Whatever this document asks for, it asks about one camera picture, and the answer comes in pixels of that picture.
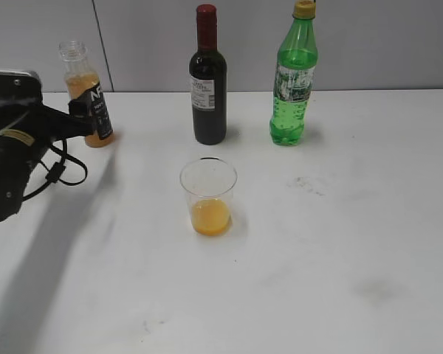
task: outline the bottle with orange juice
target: bottle with orange juice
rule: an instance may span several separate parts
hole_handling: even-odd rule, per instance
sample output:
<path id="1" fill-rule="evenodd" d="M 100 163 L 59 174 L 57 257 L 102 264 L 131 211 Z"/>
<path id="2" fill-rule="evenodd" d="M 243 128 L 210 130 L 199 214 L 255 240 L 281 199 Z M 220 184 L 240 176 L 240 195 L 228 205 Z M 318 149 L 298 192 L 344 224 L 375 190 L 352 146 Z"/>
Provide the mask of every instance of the bottle with orange juice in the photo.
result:
<path id="1" fill-rule="evenodd" d="M 91 148 L 101 148 L 114 141 L 110 116 L 103 97 L 100 79 L 89 63 L 87 48 L 80 41 L 66 41 L 59 44 L 59 53 L 66 64 L 64 80 L 71 99 L 82 94 L 89 95 L 91 115 L 95 120 L 96 131 L 85 137 L 86 144 Z"/>

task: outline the orange juice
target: orange juice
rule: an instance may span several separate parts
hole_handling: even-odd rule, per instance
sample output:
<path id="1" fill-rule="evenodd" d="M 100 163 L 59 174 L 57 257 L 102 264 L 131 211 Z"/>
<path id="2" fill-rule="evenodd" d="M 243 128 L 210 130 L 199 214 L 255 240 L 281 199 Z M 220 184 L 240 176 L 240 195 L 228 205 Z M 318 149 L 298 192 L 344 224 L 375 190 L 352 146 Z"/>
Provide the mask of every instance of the orange juice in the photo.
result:
<path id="1" fill-rule="evenodd" d="M 68 77 L 66 79 L 69 95 L 72 99 L 79 97 L 85 90 L 90 89 L 100 82 L 96 72 L 89 72 L 87 74 L 80 74 Z M 97 131 L 93 135 L 85 137 L 86 144 L 91 148 L 101 148 L 108 145 L 115 139 L 114 133 L 111 133 L 105 139 L 100 140 Z"/>
<path id="2" fill-rule="evenodd" d="M 230 210 L 219 199 L 204 199 L 192 206 L 192 225 L 200 234 L 219 235 L 230 225 Z"/>

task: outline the clear plastic cup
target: clear plastic cup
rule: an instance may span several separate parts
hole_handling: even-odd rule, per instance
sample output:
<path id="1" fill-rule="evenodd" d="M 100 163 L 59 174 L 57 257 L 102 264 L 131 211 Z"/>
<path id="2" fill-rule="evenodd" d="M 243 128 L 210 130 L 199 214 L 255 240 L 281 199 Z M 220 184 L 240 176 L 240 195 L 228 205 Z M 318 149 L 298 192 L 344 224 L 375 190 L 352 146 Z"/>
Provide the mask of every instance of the clear plastic cup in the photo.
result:
<path id="1" fill-rule="evenodd" d="M 237 179 L 235 168 L 216 157 L 204 157 L 182 169 L 180 184 L 198 233 L 214 236 L 230 228 L 230 205 Z"/>

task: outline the soda bottle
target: soda bottle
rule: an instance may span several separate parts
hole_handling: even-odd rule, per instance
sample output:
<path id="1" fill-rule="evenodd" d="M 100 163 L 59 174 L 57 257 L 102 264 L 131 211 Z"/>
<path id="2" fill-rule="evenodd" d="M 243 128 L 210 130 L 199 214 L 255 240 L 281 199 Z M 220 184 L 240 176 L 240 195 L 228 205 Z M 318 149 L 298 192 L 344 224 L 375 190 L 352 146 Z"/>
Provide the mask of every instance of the soda bottle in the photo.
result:
<path id="1" fill-rule="evenodd" d="M 274 112 L 269 124 L 272 140 L 278 145 L 299 143 L 318 59 L 312 25 L 315 3 L 298 1 L 292 15 L 294 22 L 278 50 Z"/>

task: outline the black bottle label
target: black bottle label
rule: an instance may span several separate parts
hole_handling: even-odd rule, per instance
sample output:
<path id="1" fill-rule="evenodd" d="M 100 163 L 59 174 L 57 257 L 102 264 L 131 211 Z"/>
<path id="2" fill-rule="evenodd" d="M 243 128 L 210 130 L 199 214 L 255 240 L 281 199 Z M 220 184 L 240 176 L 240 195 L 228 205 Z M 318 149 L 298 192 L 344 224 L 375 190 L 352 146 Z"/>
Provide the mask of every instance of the black bottle label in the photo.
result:
<path id="1" fill-rule="evenodd" d="M 100 140 L 104 140 L 113 133 L 113 128 L 111 127 L 110 116 L 106 109 L 100 83 L 87 90 L 87 92 L 90 95 L 90 112 L 97 126 L 98 137 Z"/>

